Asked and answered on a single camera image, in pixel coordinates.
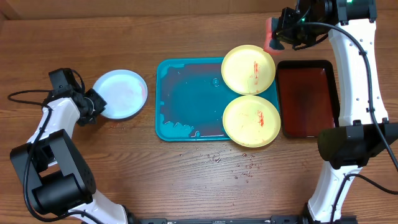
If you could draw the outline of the pink cleaning sponge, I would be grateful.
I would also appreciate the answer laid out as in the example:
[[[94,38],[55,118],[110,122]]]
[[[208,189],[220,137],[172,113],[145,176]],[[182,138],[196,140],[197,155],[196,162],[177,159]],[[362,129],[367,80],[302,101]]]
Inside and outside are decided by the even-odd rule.
[[[266,20],[266,39],[263,49],[271,55],[279,55],[285,49],[281,42],[274,37],[278,21],[278,18],[275,17],[270,17]]]

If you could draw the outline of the light blue plate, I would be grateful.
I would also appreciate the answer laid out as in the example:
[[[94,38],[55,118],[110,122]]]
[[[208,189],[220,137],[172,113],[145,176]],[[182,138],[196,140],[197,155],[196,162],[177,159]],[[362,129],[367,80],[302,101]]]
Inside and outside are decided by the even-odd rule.
[[[148,88],[144,79],[130,70],[112,70],[102,75],[93,89],[106,102],[102,116],[108,119],[128,119],[144,107]]]

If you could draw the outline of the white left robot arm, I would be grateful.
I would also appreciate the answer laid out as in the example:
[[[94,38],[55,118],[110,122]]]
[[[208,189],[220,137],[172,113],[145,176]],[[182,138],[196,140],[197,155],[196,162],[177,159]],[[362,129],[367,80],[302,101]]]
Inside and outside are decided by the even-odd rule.
[[[24,203],[42,222],[75,217],[83,223],[136,223],[124,206],[105,197],[72,141],[74,126],[95,121],[106,102],[93,89],[48,90],[39,103],[43,117],[34,135],[10,153],[23,186]]]

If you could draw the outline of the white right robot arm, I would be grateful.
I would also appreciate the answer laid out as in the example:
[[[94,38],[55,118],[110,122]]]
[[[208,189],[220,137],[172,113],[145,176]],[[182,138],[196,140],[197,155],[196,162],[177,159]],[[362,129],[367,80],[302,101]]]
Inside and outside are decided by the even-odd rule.
[[[322,131],[323,167],[299,223],[356,223],[341,208],[349,188],[370,158],[389,151],[397,139],[379,90],[374,53],[377,7],[373,0],[298,1],[266,22],[264,50],[290,44],[302,50],[329,40],[340,85],[339,125]]]

